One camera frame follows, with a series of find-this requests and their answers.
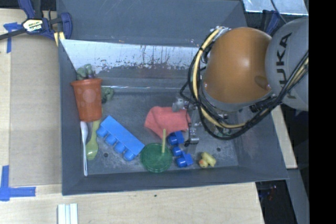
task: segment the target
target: orange cup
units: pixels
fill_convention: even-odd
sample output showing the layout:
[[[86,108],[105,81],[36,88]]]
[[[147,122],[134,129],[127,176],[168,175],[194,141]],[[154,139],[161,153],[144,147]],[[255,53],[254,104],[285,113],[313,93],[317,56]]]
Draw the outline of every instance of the orange cup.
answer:
[[[102,117],[101,82],[102,79],[95,78],[75,80],[71,83],[81,121],[91,122]]]

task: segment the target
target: yellow spoon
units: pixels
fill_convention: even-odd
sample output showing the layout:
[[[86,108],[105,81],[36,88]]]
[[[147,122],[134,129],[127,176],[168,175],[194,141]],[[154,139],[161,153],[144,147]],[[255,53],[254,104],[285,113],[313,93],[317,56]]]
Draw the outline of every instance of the yellow spoon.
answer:
[[[98,153],[98,143],[96,130],[99,128],[100,119],[93,122],[92,135],[90,141],[86,144],[86,157],[89,161],[93,160]]]

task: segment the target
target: clamp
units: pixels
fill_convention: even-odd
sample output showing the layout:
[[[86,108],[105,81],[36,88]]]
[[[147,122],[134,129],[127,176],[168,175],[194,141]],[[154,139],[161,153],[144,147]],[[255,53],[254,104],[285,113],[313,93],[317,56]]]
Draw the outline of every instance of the clamp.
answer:
[[[11,38],[23,33],[29,35],[41,35],[52,40],[55,40],[57,33],[53,30],[52,25],[57,23],[62,23],[62,32],[66,39],[69,39],[72,33],[72,22],[69,13],[61,13],[60,17],[56,19],[43,18],[43,13],[41,10],[41,0],[17,0],[27,19],[21,23],[22,28],[10,31],[6,34],[0,35],[0,40]]]

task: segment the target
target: orange object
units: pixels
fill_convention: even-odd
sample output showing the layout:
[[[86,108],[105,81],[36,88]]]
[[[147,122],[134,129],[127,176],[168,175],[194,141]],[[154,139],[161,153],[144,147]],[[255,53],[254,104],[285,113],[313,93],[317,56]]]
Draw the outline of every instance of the orange object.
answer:
[[[91,122],[102,117],[101,81],[102,79],[95,78],[76,80],[71,83],[81,121]]]
[[[271,37],[249,27],[238,27],[214,43],[203,76],[206,92],[224,103],[244,103],[265,96],[270,88],[265,55]]]
[[[173,132],[185,131],[190,122],[186,110],[173,112],[172,107],[154,106],[147,114],[144,126],[151,129],[160,138],[163,137],[163,129],[166,129],[167,136]]]

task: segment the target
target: gray bin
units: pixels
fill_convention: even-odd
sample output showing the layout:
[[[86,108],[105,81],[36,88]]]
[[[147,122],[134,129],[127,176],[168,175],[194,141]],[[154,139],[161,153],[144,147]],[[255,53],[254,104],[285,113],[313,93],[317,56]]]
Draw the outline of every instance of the gray bin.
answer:
[[[147,172],[139,156],[123,160],[99,138],[99,152],[88,161],[89,175],[84,177],[80,120],[70,85],[78,66],[90,61],[99,69],[103,86],[117,86],[113,100],[103,105],[103,118],[111,115],[144,144],[160,142],[143,126],[149,109],[172,105],[186,81],[188,63],[210,29],[246,22],[240,2],[223,0],[57,0],[57,12],[69,12],[74,24],[71,39],[59,45],[63,195],[288,178],[271,116],[230,141],[217,140],[200,127],[199,144],[184,148],[194,164],[178,168],[173,162],[161,174]],[[112,57],[122,48],[123,55],[134,59],[144,47],[152,62]],[[249,116],[243,110],[237,118]],[[203,151],[216,157],[214,168],[198,166]]]

